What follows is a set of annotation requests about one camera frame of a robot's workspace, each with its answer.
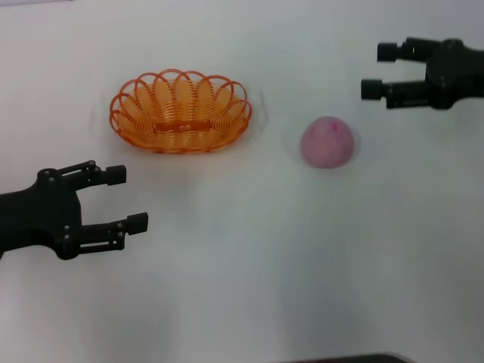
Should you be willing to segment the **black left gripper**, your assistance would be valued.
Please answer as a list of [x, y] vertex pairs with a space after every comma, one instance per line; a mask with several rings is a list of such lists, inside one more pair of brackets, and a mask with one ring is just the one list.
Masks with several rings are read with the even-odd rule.
[[30, 187], [1, 195], [1, 253], [43, 246], [68, 260], [80, 253], [123, 250], [127, 235], [147, 231], [148, 214], [82, 226], [76, 191], [124, 183], [124, 165], [102, 169], [89, 160], [59, 170], [43, 169]]

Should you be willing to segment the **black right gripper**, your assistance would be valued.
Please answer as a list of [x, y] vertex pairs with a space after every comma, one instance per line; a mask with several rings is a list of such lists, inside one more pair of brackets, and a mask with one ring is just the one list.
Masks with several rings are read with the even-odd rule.
[[387, 109], [431, 106], [448, 110], [458, 101], [483, 97], [483, 51], [467, 47], [460, 39], [407, 38], [401, 45], [378, 44], [378, 62], [397, 60], [427, 63], [426, 82], [363, 79], [363, 101], [384, 98]]

